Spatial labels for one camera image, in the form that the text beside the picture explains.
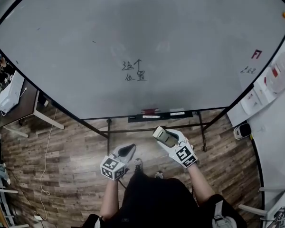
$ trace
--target wall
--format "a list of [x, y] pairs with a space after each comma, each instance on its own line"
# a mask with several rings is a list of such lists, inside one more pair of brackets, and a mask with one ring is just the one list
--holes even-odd
[[[285, 42], [279, 52], [282, 51], [285, 51]], [[285, 185], [285, 91], [249, 123], [260, 157], [264, 185]], [[271, 206], [275, 196], [265, 193], [266, 208]]]

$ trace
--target shoe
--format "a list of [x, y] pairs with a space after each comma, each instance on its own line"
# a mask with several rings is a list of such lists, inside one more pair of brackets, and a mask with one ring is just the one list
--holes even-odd
[[143, 171], [143, 163], [142, 163], [142, 160], [137, 158], [135, 161], [134, 161], [134, 165], [135, 165], [135, 172], [137, 171]]
[[156, 172], [156, 174], [155, 174], [154, 177], [155, 177], [155, 178], [159, 178], [159, 179], [163, 179], [163, 173], [162, 173], [162, 171]]

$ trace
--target person's left arm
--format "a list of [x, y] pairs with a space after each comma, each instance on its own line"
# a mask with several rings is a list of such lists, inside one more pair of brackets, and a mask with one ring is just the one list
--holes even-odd
[[110, 219], [119, 210], [118, 180], [109, 180], [105, 188], [103, 203], [100, 208], [102, 220]]

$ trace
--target brown table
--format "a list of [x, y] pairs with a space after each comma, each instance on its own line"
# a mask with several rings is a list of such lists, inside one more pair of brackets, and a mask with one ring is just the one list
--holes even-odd
[[39, 91], [33, 85], [31, 85], [26, 79], [24, 80], [24, 83], [21, 89], [21, 94], [22, 93], [23, 95], [22, 97], [20, 97], [19, 103], [15, 105], [9, 112], [7, 112], [6, 115], [0, 116], [0, 127], [4, 127], [13, 133], [17, 133], [23, 137], [28, 138], [29, 136], [28, 134], [9, 128], [7, 127], [7, 125], [15, 121], [18, 121], [22, 118], [25, 118], [27, 116], [35, 115], [39, 117], [40, 119], [48, 122], [49, 124], [54, 125], [57, 128], [64, 129], [64, 125], [61, 125], [57, 123], [56, 121], [53, 121], [49, 117], [43, 115], [41, 112], [37, 111]]

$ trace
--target wooden floor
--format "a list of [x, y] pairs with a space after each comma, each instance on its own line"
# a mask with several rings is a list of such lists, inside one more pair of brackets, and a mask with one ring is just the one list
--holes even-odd
[[[48, 106], [44, 114], [53, 118], [55, 108]], [[210, 121], [219, 111], [202, 112], [203, 121]], [[107, 154], [107, 141], [90, 131], [59, 110], [56, 120], [64, 130], [53, 128], [48, 146], [47, 171], [43, 178], [43, 203], [47, 209], [45, 228], [81, 226], [89, 214], [99, 213], [107, 179], [100, 174], [99, 164]], [[149, 128], [158, 125], [182, 125], [198, 123], [197, 116], [181, 120], [156, 121], [152, 123], [127, 123], [127, 118], [113, 119], [111, 129]], [[106, 120], [90, 121], [100, 130], [107, 129]], [[11, 179], [11, 188], [19, 194], [10, 194], [14, 212], [19, 222], [41, 228], [34, 219], [33, 211], [45, 215], [40, 203], [40, 176], [44, 169], [45, 151], [50, 125], [36, 117], [26, 118], [20, 129], [29, 138], [2, 130], [2, 157]], [[183, 128], [183, 133], [194, 145], [199, 158], [199, 167], [217, 193], [237, 209], [242, 203], [261, 207], [261, 195], [257, 161], [248, 138], [237, 141], [227, 117], [221, 118], [206, 131], [208, 151], [202, 151], [200, 127]], [[153, 176], [163, 171], [165, 178], [180, 179], [189, 189], [187, 172], [167, 156], [152, 137], [151, 132], [115, 133], [111, 137], [111, 150], [125, 143], [137, 146], [134, 158], [143, 160], [144, 172]], [[122, 182], [127, 185], [133, 168]], [[123, 200], [124, 188], [119, 186], [119, 201]], [[257, 217], [246, 212], [240, 214], [249, 227], [259, 227]]]

